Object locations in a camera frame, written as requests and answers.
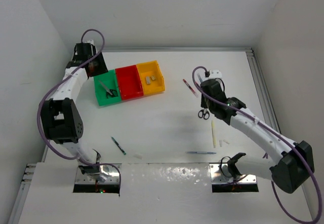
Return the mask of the black handled scissors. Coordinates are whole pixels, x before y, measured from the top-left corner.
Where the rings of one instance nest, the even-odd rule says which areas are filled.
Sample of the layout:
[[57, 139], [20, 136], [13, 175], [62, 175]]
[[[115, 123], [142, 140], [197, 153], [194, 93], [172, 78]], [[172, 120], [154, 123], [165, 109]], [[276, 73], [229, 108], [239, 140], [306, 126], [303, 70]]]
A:
[[99, 84], [106, 92], [106, 98], [115, 98], [118, 97], [118, 93], [115, 89], [109, 89], [102, 81], [99, 81]]
[[207, 106], [204, 106], [199, 112], [198, 112], [198, 117], [200, 119], [208, 120], [210, 117], [210, 112], [208, 110]]

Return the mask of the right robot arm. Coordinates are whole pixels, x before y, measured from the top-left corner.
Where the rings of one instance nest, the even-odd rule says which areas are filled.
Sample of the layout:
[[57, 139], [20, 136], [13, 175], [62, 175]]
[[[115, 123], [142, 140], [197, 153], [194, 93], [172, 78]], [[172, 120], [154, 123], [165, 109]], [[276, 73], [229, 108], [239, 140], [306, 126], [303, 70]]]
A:
[[236, 97], [227, 97], [220, 80], [201, 83], [201, 107], [216, 118], [240, 131], [272, 159], [272, 166], [261, 166], [261, 176], [272, 180], [282, 191], [293, 193], [314, 174], [312, 147], [305, 141], [296, 143], [260, 121]]

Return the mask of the green pen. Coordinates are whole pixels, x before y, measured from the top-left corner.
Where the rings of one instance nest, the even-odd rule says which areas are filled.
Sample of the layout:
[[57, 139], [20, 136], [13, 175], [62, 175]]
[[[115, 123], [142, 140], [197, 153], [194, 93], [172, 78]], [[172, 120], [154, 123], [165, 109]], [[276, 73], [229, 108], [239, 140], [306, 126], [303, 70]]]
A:
[[121, 147], [121, 145], [115, 140], [114, 137], [111, 136], [111, 140], [113, 141], [113, 143], [118, 147], [118, 149], [122, 152], [122, 154], [125, 156], [127, 153], [125, 152], [125, 150]]

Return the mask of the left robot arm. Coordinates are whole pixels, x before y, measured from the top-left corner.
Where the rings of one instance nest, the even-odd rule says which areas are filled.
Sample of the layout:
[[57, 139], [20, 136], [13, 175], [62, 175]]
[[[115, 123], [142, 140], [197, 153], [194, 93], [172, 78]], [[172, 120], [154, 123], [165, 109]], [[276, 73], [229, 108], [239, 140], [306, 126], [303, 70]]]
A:
[[90, 78], [106, 73], [101, 51], [89, 40], [75, 45], [62, 84], [40, 109], [40, 120], [45, 138], [66, 148], [76, 158], [83, 175], [104, 182], [108, 173], [100, 165], [101, 155], [81, 141], [84, 125], [75, 102], [83, 84]]

